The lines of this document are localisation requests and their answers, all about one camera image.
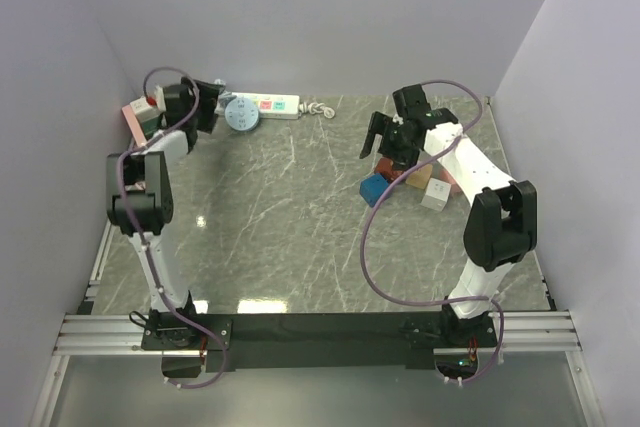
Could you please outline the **brown wooden cube adapter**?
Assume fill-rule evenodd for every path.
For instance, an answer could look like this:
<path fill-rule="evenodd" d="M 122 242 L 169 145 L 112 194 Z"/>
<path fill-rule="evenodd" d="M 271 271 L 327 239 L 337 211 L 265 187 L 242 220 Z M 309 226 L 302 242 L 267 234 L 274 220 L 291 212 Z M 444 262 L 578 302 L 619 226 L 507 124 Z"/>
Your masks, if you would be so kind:
<path fill-rule="evenodd" d="M 381 175 L 388 183 L 392 183 L 400 177 L 404 171 L 396 169 L 391 159 L 381 157 L 375 166 L 374 173 Z"/>

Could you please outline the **light blue round adapter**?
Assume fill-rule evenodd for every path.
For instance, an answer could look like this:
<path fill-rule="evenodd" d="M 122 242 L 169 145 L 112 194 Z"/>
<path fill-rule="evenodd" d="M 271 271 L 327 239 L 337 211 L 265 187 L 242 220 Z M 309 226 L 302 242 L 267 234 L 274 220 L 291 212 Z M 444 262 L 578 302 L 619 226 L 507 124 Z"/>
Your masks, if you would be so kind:
<path fill-rule="evenodd" d="M 248 132 L 257 127 L 260 112 L 256 104 L 245 97 L 236 97 L 224 109 L 227 124 L 235 131 Z"/>

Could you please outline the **tan wooden cube adapter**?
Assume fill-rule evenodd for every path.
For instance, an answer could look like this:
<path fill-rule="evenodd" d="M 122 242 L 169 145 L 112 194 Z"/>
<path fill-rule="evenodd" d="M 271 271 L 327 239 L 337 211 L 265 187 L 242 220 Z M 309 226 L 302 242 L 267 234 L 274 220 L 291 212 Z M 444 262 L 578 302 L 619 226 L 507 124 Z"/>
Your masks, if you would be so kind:
<path fill-rule="evenodd" d="M 420 169 L 412 172 L 406 179 L 405 184 L 421 191 L 424 191 L 432 177 L 433 165 L 426 164 Z"/>

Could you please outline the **blue cube plug adapter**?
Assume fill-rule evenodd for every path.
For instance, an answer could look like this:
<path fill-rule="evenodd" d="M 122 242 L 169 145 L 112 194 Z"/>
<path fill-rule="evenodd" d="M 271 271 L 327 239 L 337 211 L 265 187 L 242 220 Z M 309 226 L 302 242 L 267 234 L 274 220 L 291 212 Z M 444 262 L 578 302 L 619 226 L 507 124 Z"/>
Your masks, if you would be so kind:
<path fill-rule="evenodd" d="M 383 175 L 374 173 L 361 181 L 359 194 L 366 204 L 373 208 L 389 186 L 390 182 Z"/>

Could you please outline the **white power strip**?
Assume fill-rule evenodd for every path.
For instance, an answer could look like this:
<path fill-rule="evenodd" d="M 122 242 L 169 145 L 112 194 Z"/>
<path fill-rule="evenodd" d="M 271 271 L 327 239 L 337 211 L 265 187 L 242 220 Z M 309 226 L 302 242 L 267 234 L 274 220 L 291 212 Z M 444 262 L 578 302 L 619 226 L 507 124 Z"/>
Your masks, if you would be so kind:
<path fill-rule="evenodd" d="M 261 118 L 296 120 L 300 116 L 300 96 L 285 94 L 260 94 L 234 92 L 239 98 L 253 103 L 259 110 Z"/>

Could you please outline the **white cube plug adapter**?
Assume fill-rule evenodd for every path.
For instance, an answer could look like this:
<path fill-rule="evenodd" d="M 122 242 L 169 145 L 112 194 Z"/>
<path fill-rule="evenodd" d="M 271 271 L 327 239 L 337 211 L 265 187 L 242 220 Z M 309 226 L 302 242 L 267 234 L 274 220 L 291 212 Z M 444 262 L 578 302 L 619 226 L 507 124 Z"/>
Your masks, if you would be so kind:
<path fill-rule="evenodd" d="M 441 212 L 448 202 L 450 193 L 450 183 L 431 178 L 424 191 L 421 205 L 436 212 Z"/>

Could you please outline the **pink cube plug adapter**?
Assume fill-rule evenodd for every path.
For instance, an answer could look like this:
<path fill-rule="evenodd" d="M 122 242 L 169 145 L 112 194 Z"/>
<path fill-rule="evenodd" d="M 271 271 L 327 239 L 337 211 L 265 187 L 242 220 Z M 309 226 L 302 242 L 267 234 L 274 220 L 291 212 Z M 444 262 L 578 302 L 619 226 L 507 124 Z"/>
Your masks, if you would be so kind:
<path fill-rule="evenodd" d="M 455 179 L 451 176 L 451 174 L 448 171 L 446 170 L 441 171 L 441 180 L 450 185 L 452 194 L 456 194 L 460 191 L 460 187 L 458 183 L 455 181 Z"/>

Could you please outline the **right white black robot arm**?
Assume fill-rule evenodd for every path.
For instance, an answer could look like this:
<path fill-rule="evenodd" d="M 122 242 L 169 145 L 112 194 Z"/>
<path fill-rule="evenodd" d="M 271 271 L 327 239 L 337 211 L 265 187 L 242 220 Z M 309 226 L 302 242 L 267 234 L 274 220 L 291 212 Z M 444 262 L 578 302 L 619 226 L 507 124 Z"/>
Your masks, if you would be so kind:
<path fill-rule="evenodd" d="M 537 245 L 537 191 L 516 181 L 477 147 L 447 109 L 409 108 L 400 116 L 371 116 L 360 155 L 373 143 L 402 168 L 416 170 L 420 153 L 452 177 L 469 202 L 463 232 L 467 260 L 449 296 L 440 302 L 439 334 L 452 346 L 464 344 L 486 326 L 499 285 Z"/>

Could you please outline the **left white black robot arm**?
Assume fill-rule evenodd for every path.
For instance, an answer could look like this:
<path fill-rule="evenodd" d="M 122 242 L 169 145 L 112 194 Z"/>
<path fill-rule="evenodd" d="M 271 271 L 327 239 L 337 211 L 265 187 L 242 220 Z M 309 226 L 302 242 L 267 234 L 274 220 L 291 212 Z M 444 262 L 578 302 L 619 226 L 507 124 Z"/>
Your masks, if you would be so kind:
<path fill-rule="evenodd" d="M 153 99 L 159 128 L 144 145 L 106 159 L 106 212 L 110 223 L 127 237 L 142 266 L 150 290 L 151 310 L 175 313 L 164 336 L 176 348 L 193 346 L 200 335 L 189 287 L 181 277 L 171 239 L 174 199 L 168 167 L 186 157 L 200 132 L 210 134 L 224 82 L 191 81 L 158 87 Z"/>

